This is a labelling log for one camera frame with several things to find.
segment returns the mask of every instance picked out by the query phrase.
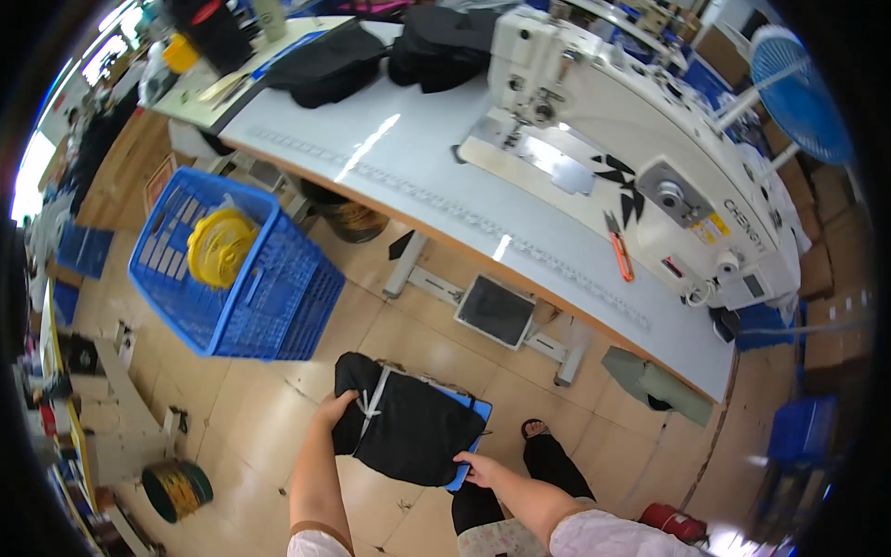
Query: warning label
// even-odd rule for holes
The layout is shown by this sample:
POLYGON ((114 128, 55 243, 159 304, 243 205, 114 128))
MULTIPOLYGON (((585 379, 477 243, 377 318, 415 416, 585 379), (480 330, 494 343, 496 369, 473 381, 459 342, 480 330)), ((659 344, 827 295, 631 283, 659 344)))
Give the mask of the warning label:
POLYGON ((718 238, 730 235, 730 229, 727 228, 717 213, 712 213, 710 217, 699 221, 691 227, 691 230, 705 244, 715 243, 718 238))

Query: black pants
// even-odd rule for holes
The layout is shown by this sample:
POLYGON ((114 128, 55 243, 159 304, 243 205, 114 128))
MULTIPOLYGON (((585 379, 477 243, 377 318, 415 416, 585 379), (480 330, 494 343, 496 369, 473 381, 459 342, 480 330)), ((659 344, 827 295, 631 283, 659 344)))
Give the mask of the black pants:
MULTIPOLYGON (((578 471, 560 442, 553 435, 536 435, 529 438, 523 450, 523 462, 529 476, 559 487, 573 497, 591 497, 594 494, 578 471)), ((452 500, 452 523, 460 535, 465 530, 504 520, 504 513, 495 492, 465 481, 452 500)))

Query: sandal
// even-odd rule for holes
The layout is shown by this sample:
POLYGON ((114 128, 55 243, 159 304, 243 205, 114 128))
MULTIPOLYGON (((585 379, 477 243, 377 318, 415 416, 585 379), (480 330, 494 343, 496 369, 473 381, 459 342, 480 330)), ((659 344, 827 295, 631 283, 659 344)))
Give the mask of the sandal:
POLYGON ((548 424, 546 424, 546 423, 544 423, 543 430, 541 430, 538 433, 535 433, 533 435, 528 435, 526 433, 526 426, 528 426, 530 423, 536 423, 536 422, 544 423, 543 420, 539 420, 538 418, 530 418, 530 419, 526 420, 525 422, 523 422, 523 425, 519 426, 519 433, 520 433, 520 435, 523 436, 523 439, 525 439, 526 441, 529 441, 531 438, 535 437, 536 435, 551 435, 551 429, 548 428, 548 424))

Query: white drawstring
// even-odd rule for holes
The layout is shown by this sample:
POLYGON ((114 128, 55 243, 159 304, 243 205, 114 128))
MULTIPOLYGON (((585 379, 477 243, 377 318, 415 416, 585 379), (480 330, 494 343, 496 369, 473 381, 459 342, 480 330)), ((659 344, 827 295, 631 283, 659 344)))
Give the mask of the white drawstring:
POLYGON ((380 410, 377 409, 378 403, 380 402, 380 397, 383 396, 384 385, 387 384, 387 378, 391 371, 393 371, 393 368, 385 365, 383 371, 380 372, 378 385, 374 388, 371 402, 368 401, 368 389, 362 390, 361 400, 359 398, 356 399, 356 405, 359 406, 359 410, 361 410, 362 414, 365 416, 365 421, 362 424, 362 431, 359 433, 359 442, 362 441, 362 437, 364 437, 365 432, 368 430, 368 425, 372 422, 372 418, 380 415, 380 410))

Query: red fire extinguisher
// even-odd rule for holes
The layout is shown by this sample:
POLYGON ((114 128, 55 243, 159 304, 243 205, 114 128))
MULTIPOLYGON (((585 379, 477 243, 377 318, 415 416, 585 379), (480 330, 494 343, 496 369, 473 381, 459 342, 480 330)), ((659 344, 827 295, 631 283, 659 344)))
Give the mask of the red fire extinguisher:
POLYGON ((696 544, 708 538, 708 525, 705 522, 678 511, 670 504, 651 504, 638 522, 672 534, 685 544, 696 544))

